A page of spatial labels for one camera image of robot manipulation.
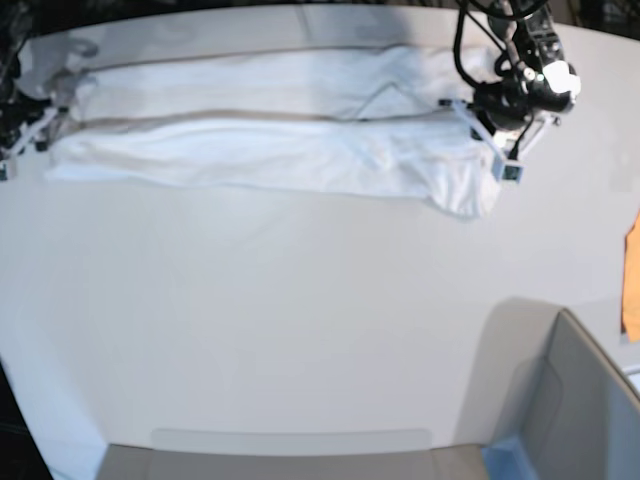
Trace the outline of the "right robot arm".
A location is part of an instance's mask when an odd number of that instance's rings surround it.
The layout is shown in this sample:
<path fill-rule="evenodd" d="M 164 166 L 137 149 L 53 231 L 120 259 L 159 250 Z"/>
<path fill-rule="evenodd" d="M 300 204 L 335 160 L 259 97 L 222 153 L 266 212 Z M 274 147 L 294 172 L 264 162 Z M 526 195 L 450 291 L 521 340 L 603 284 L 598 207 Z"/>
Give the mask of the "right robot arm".
<path fill-rule="evenodd" d="M 65 113 L 59 77 L 66 67 L 66 38 L 43 39 L 48 14 L 43 1 L 1 3 L 1 159 L 22 153 Z"/>

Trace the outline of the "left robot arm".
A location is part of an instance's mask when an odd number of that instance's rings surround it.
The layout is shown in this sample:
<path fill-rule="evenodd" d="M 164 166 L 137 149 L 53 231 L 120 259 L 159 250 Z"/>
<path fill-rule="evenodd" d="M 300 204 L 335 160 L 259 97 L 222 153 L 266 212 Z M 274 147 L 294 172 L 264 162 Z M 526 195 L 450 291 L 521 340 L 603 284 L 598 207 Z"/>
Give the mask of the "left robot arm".
<path fill-rule="evenodd" d="M 459 1 L 452 48 L 455 70 L 472 90 L 469 102 L 441 99 L 469 122 L 482 140 L 506 162 L 516 162 L 535 134 L 573 110 L 581 79 L 567 61 L 546 1 Z M 465 21 L 471 20 L 498 47 L 496 79 L 475 79 L 463 66 Z"/>

